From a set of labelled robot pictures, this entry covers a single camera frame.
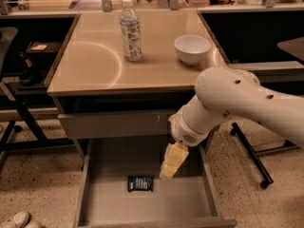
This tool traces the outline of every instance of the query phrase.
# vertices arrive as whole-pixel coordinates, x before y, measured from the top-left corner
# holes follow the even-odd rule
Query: white bottle cap
[[[132,7],[133,0],[123,0],[123,7]]]

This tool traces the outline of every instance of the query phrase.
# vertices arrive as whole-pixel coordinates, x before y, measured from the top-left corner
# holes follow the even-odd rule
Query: shoe
[[[4,221],[0,228],[24,228],[29,223],[29,218],[29,212],[21,211]]]
[[[42,228],[42,224],[39,221],[31,221],[25,228]]]

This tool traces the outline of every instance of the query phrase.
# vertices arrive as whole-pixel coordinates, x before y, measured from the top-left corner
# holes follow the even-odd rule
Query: speckled floor
[[[304,151],[294,149],[262,156],[275,181],[263,190],[259,187],[262,178],[245,148],[238,137],[230,136],[233,121],[251,144],[279,139],[240,118],[223,124],[216,132],[207,160],[223,215],[235,218],[237,228],[302,228]],[[39,121],[39,125],[49,137],[65,136],[56,120]],[[11,141],[33,138],[26,127],[14,137]],[[28,210],[46,228],[72,227],[82,175],[82,162],[74,147],[9,152],[2,155],[1,163],[0,223],[20,210]]]

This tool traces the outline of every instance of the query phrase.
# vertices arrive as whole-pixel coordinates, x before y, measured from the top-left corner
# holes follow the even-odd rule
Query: robotic hand
[[[196,80],[196,96],[171,116],[172,137],[160,177],[173,177],[185,160],[187,146],[196,146],[232,116],[257,122],[299,147],[304,147],[304,98],[265,88],[245,70],[209,67]]]

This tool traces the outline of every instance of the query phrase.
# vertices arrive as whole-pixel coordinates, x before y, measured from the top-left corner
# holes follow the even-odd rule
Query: water bottle
[[[123,0],[120,25],[125,60],[130,62],[140,60],[142,58],[140,18],[133,10],[132,0]]]

